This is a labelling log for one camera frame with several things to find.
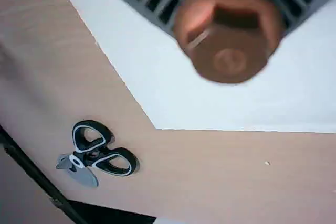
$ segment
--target scissors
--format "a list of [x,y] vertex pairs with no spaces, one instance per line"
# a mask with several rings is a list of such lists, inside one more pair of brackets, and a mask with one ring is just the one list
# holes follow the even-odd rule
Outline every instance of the scissors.
[[[88,141],[85,137],[85,130],[91,129],[99,133],[100,137]],[[91,166],[105,173],[116,176],[129,176],[137,168],[137,158],[126,148],[109,149],[107,145],[114,141],[113,133],[103,124],[86,120],[78,122],[72,129],[72,140],[74,142],[75,151],[69,155],[72,171],[77,168]],[[127,168],[114,166],[111,160],[120,157],[124,159],[128,165]]]

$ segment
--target light wood panel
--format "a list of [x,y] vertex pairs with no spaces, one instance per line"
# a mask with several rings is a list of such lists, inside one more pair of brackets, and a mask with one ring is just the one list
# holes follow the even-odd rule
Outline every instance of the light wood panel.
[[[190,224],[335,223],[333,134],[156,130],[68,0],[0,0],[0,42],[0,124],[68,198]],[[140,171],[94,171],[86,189],[56,170],[83,119]]]

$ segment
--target scissor blade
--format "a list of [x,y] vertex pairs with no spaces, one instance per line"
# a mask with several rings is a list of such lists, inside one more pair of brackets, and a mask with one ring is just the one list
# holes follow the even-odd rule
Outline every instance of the scissor blade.
[[63,169],[71,169],[73,166],[72,162],[69,159],[69,156],[64,157],[61,159],[58,164],[56,165],[56,169],[63,170]]

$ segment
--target round knob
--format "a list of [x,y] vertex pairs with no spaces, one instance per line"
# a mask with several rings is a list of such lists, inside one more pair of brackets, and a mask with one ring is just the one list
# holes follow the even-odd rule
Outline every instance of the round knob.
[[283,28],[270,0],[185,0],[174,33],[202,77],[240,83],[267,64]]

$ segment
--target white sheet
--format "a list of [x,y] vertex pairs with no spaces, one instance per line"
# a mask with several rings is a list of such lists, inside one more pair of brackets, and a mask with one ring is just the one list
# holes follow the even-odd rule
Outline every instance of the white sheet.
[[336,0],[237,86],[201,79],[175,41],[122,0],[71,2],[157,129],[336,132]]

